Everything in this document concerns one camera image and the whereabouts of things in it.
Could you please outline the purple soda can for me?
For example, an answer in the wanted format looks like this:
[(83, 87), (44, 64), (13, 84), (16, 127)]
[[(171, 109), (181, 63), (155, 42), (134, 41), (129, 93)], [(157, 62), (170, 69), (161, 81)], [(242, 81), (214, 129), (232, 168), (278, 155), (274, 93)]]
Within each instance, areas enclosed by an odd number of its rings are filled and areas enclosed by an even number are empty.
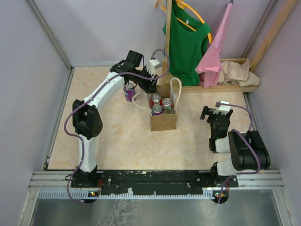
[(154, 104), (151, 108), (152, 115), (160, 115), (164, 111), (163, 107), (160, 104)]
[(123, 91), (124, 91), (126, 100), (128, 102), (132, 102), (132, 99), (133, 99), (134, 95), (136, 94), (135, 86), (132, 83), (128, 82), (124, 85)]

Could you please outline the red green soda can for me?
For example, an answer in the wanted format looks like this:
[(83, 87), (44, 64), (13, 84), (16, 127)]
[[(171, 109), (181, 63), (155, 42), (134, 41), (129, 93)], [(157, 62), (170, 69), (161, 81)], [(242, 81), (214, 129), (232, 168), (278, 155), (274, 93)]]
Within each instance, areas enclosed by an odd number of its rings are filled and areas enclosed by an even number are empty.
[(162, 100), (162, 107), (167, 110), (172, 110), (172, 108), (173, 108), (172, 100), (170, 98), (164, 98)]

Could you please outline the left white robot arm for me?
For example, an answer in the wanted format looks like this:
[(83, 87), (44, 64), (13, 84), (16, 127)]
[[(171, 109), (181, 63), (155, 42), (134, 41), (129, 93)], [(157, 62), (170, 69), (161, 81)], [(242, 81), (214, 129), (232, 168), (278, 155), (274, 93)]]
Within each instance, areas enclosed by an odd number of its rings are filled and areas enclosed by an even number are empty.
[(151, 57), (141, 70), (138, 66), (144, 56), (129, 51), (126, 59), (116, 63), (110, 69), (104, 81), (84, 100), (75, 100), (72, 104), (72, 125), (80, 138), (79, 166), (71, 179), (72, 187), (96, 187), (99, 184), (96, 164), (97, 136), (103, 129), (100, 116), (102, 108), (113, 95), (129, 82), (137, 84), (146, 93), (156, 91), (158, 77), (155, 70), (161, 63)]

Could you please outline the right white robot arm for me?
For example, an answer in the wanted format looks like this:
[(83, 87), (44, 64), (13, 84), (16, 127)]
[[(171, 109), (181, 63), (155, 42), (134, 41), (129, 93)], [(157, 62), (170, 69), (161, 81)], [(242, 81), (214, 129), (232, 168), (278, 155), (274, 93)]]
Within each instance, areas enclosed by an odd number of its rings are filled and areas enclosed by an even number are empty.
[(210, 125), (209, 149), (213, 153), (229, 153), (230, 157), (216, 162), (210, 168), (210, 181), (215, 186), (221, 186), (227, 177), (239, 174), (257, 174), (260, 170), (270, 167), (271, 159), (268, 150), (256, 130), (251, 126), (246, 133), (236, 129), (229, 130), (231, 107), (243, 110), (246, 108), (231, 105), (228, 102), (217, 103), (217, 108), (204, 106), (200, 119)]

